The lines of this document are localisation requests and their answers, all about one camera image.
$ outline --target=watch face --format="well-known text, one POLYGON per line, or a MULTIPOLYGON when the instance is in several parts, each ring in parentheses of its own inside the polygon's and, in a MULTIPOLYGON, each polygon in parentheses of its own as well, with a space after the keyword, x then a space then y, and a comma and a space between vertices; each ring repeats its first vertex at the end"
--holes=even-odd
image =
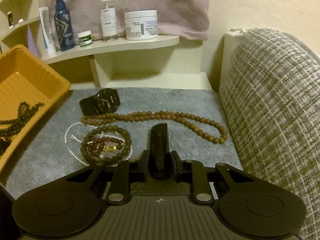
POLYGON ((97 93, 96 99, 97 107, 102 113, 115 112, 120 105, 118 92, 115 89, 101 89, 97 93))

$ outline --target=wooden bead necklace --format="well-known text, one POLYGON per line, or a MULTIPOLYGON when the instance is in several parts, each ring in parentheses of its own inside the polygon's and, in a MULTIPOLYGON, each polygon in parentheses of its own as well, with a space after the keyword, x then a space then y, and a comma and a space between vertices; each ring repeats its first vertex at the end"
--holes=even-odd
POLYGON ((143 111, 143 112, 133 112, 131 114, 99 114, 93 116, 83 116, 81 122, 83 124, 88 125, 106 125, 109 123, 123 121, 123 122, 142 122, 148 120, 172 120, 178 123, 181 123, 188 127, 190 130, 195 132, 198 136, 202 137, 203 139, 213 142, 214 144, 223 144, 225 140, 228 138, 227 132, 225 128, 220 125, 218 122, 215 122, 210 119, 206 119, 204 117, 195 116, 194 114, 185 114, 181 112, 169 112, 169 111, 159 111, 153 113, 151 111, 143 111), (196 122, 205 123, 217 128, 220 132, 220 137, 214 137, 208 133, 205 133, 199 127, 195 126, 193 123, 187 121, 187 119, 194 120, 196 122))

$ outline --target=ridged black surface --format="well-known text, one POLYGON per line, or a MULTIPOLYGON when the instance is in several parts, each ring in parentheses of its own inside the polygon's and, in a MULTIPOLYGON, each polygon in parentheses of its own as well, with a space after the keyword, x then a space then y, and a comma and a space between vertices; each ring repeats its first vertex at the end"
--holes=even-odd
POLYGON ((72 240, 244 240, 226 228, 209 207, 187 196, 133 196, 109 207, 101 220, 72 240))

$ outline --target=bead bracelet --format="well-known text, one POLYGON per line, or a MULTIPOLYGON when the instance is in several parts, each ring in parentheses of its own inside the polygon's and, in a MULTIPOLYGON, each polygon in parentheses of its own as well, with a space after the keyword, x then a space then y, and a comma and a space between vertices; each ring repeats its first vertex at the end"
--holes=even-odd
POLYGON ((220 125, 218 122, 214 120, 206 119, 204 117, 195 116, 194 114, 185 114, 180 112, 169 112, 169 111, 159 111, 153 113, 151 111, 148 112, 133 112, 131 114, 99 114, 92 116, 83 116, 81 122, 87 125, 106 125, 108 123, 113 123, 117 121, 123 122, 142 122, 148 120, 172 120, 178 123, 181 123, 188 127, 190 130, 195 132, 198 136, 203 139, 213 142, 214 144, 223 144, 225 140, 228 138, 227 132, 225 128, 220 125), (196 122, 205 123, 217 128, 220 132, 220 138, 214 137, 208 133, 205 133, 199 127, 195 126, 193 123, 187 121, 186 119, 191 119, 196 122))
POLYGON ((93 129, 91 132, 89 132, 85 137, 83 142, 81 143, 81 153, 82 156, 86 159, 87 162, 101 165, 101 164, 114 164, 121 160, 124 156, 127 156, 129 151, 131 149, 131 137, 130 134, 126 129, 122 129, 121 127, 118 127, 116 125, 108 125, 108 126, 102 126, 98 127, 97 129, 93 129), (115 156, 112 158, 102 158, 100 156, 100 153, 104 151, 105 142, 115 142, 118 143, 118 146, 116 148, 118 150, 122 149, 123 142, 119 139, 115 139, 112 137, 101 137, 101 138, 95 138, 95 135, 104 134, 108 132, 117 132, 120 134, 125 142, 124 142, 124 149, 121 152, 118 152, 115 156))
MULTIPOLYGON (((79 158, 78 157, 78 154, 77 153, 74 153, 70 148, 69 148, 69 143, 71 143, 71 142, 73 142, 73 141, 76 141, 76 142, 78 142, 79 144, 81 144, 82 143, 82 141, 83 141, 83 139, 79 139, 77 136, 75 136, 74 134, 71 134, 71 140, 69 140, 68 139, 68 133, 70 133, 71 132, 71 130, 72 130, 72 128, 74 127, 74 126, 78 126, 78 125, 83 125, 81 122, 76 122, 76 123, 73 123, 72 125, 70 125, 68 128, 67 128, 67 130, 66 130, 66 132, 65 132, 65 134, 64 134, 64 141, 65 141, 65 144, 66 144, 66 147, 67 147, 67 149, 68 149, 68 151, 71 153, 71 155, 77 160, 77 161, 79 161, 81 164, 83 164, 83 165, 85 165, 85 166, 89 166, 89 165, 91 165, 91 163, 89 163, 89 162, 87 162, 85 159, 84 160, 82 160, 82 158, 79 158)), ((97 129, 98 127, 97 126, 92 126, 92 125, 86 125, 86 126, 90 126, 90 127, 92 127, 92 128, 94 128, 94 129, 97 129)), ((124 140, 124 138, 122 137, 122 136, 120 136, 120 135, 118 135, 117 133, 115 133, 116 135, 107 135, 106 133, 102 133, 101 135, 99 135, 99 136, 105 136, 105 137, 112 137, 112 138, 115 138, 115 139, 119 139, 120 141, 122 141, 122 143, 124 143, 125 142, 125 140, 124 140)), ((132 148, 129 150, 129 153, 128 153, 128 155, 124 158, 124 159, 128 159, 128 158, 130 158, 130 156, 131 156, 131 154, 132 154, 132 148)))

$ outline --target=towel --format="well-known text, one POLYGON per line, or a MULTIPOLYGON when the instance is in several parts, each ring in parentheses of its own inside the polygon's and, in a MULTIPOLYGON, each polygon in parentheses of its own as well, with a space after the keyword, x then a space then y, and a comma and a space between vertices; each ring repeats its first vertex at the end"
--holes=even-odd
MULTIPOLYGON (((103 38, 100 9, 101 0, 64 0, 70 11, 73 34, 91 30, 92 39, 103 38)), ((116 7, 117 30, 125 36, 124 13, 141 10, 157 10, 158 34, 179 35, 189 40, 207 40, 209 34, 209 0, 113 0, 116 7)), ((39 0, 39 6, 48 7, 51 29, 59 47, 54 26, 55 0, 39 0)))

